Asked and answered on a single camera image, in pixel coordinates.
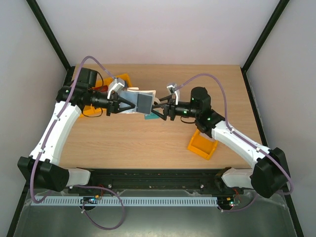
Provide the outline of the teal green card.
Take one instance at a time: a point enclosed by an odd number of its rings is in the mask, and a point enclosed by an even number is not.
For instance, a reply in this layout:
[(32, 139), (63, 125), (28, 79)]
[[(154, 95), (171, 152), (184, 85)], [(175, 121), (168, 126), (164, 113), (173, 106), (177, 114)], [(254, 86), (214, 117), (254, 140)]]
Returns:
[(149, 115), (144, 115), (145, 120), (151, 120), (151, 119), (159, 119), (159, 116), (156, 114), (149, 114)]

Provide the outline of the beige leather card holder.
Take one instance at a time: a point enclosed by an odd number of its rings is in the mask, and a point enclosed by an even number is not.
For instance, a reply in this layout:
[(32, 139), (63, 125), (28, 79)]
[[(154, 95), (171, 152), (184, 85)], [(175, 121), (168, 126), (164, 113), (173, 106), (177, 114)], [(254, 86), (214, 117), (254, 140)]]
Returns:
[(119, 93), (136, 94), (136, 113), (149, 115), (156, 97), (156, 90), (139, 90), (138, 88), (128, 88)]

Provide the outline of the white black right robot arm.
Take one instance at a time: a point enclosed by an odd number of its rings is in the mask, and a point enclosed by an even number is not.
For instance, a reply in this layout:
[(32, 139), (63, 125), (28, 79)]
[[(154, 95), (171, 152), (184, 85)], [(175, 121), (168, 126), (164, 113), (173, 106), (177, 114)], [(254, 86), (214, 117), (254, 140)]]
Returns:
[(163, 120), (174, 120), (176, 116), (194, 118), (201, 133), (223, 143), (250, 165), (249, 169), (224, 171), (215, 181), (218, 192), (227, 193), (232, 187), (250, 188), (260, 196), (270, 198), (289, 181), (284, 151), (270, 149), (236, 130), (212, 109), (211, 97), (204, 87), (193, 88), (189, 102), (166, 96), (162, 103), (154, 103), (152, 112)]

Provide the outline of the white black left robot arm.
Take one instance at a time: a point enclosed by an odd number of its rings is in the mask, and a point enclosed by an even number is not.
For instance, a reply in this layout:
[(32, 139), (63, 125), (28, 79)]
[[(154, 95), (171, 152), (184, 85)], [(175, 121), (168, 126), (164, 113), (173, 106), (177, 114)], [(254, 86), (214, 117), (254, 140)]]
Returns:
[(20, 157), (17, 165), (24, 178), (30, 183), (30, 190), (42, 188), (60, 192), (66, 187), (87, 185), (91, 172), (85, 168), (62, 168), (60, 158), (76, 120), (83, 112), (89, 115), (97, 110), (108, 115), (124, 112), (125, 104), (135, 104), (120, 96), (125, 88), (132, 87), (128, 74), (97, 81), (101, 74), (82, 68), (77, 80), (64, 85), (57, 93), (53, 115), (36, 147), (28, 157)]

